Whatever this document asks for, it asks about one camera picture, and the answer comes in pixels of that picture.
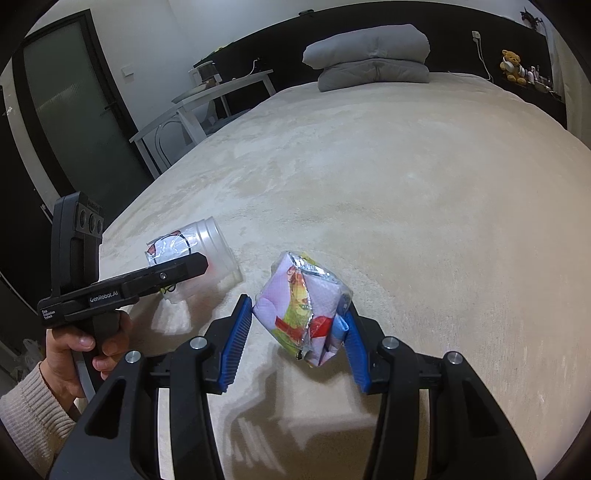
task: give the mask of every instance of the fluffy bedspread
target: fluffy bedspread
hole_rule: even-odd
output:
[[[386,334],[417,352],[464,354],[542,478],[591,407],[589,212],[591,152],[483,79],[309,84],[224,127],[147,188],[106,231],[100,268],[106,278],[144,267],[155,236],[218,221],[243,283],[134,306],[134,347],[156,354],[205,332],[240,293],[254,297],[281,251],[306,251]],[[255,320],[236,382],[210,406],[228,479],[357,480],[379,398],[359,393],[343,353],[311,369]]]

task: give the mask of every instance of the light switch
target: light switch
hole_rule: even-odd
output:
[[[128,77],[129,75],[133,75],[134,74],[134,66],[133,64],[129,64],[129,65],[125,65],[123,67],[121,67],[121,73],[123,74],[124,77]]]

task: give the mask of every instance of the door handle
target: door handle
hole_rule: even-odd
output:
[[[111,110],[111,109],[112,109],[114,106],[117,106],[117,102],[111,102],[109,105],[107,105],[107,106],[104,108],[104,110],[105,110],[105,111],[104,111],[104,112],[101,112],[101,113],[99,114],[99,116],[103,116],[103,115],[104,115],[104,114],[106,114],[106,113],[107,113],[109,110]]]

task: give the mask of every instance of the clear plastic cup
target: clear plastic cup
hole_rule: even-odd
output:
[[[235,283],[242,280],[238,262],[213,217],[186,225],[168,235],[152,240],[146,249],[148,265],[157,265],[174,258],[199,252],[207,258],[207,271],[165,290],[164,297],[179,303],[216,287],[228,276]]]

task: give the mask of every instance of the colorful wrapper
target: colorful wrapper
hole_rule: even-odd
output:
[[[257,297],[253,312],[297,359],[318,367],[343,345],[342,319],[353,293],[332,272],[305,254],[284,252]]]

